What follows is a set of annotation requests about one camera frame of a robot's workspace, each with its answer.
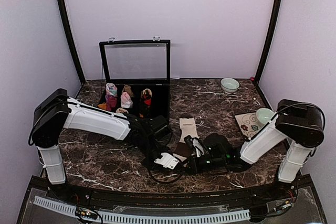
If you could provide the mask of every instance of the open box lid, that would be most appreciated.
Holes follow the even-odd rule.
[[[112,40],[99,43],[107,82],[169,84],[170,40]]]

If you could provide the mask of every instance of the black storage box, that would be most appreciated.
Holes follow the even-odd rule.
[[[99,48],[106,82],[118,89],[117,106],[112,112],[121,107],[122,89],[127,84],[134,93],[133,107],[126,109],[130,114],[139,116],[141,91],[148,88],[152,91],[149,117],[162,115],[169,121],[170,40],[103,41]],[[105,95],[106,89],[99,104],[106,102]]]

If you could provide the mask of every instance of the colorful sock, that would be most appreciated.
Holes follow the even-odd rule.
[[[148,118],[150,116],[150,108],[152,104],[152,91],[145,89],[141,91],[139,114],[141,118]]]
[[[98,104],[98,108],[102,109],[102,110],[107,110],[107,104],[104,102],[102,104]]]
[[[128,113],[128,111],[126,109],[123,109],[123,108],[118,108],[117,111],[116,111],[116,113],[122,113],[122,114],[124,114],[124,113]]]
[[[196,122],[190,115],[181,115],[180,118],[180,129],[182,131],[180,141],[174,151],[174,156],[178,157],[181,161],[186,160],[193,153],[193,150],[189,149],[187,144],[184,142],[186,136],[191,136],[192,138],[198,137]]]
[[[118,89],[113,83],[106,83],[106,94],[113,95],[114,97],[118,96]]]
[[[123,92],[121,95],[121,107],[125,109],[129,109],[133,106],[133,102],[131,100],[130,95],[127,92]]]
[[[117,106],[117,98],[110,94],[105,95],[105,98],[106,98],[107,110],[112,111],[112,109],[114,109]]]
[[[127,94],[130,96],[130,97],[134,97],[134,93],[132,92],[131,90],[131,86],[129,85],[125,85],[124,88],[122,89],[122,93],[123,92],[127,92]]]

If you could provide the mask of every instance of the black motor housing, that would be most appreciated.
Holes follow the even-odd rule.
[[[67,100],[67,91],[58,89],[35,109],[32,140],[36,146],[49,148],[58,144],[59,135],[69,115]]]

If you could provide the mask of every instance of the green bowl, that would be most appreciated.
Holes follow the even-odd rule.
[[[272,110],[267,109],[267,108],[261,108],[257,110],[256,117],[257,117],[258,123],[260,125],[265,125],[267,122],[271,120],[274,114],[275,113]]]

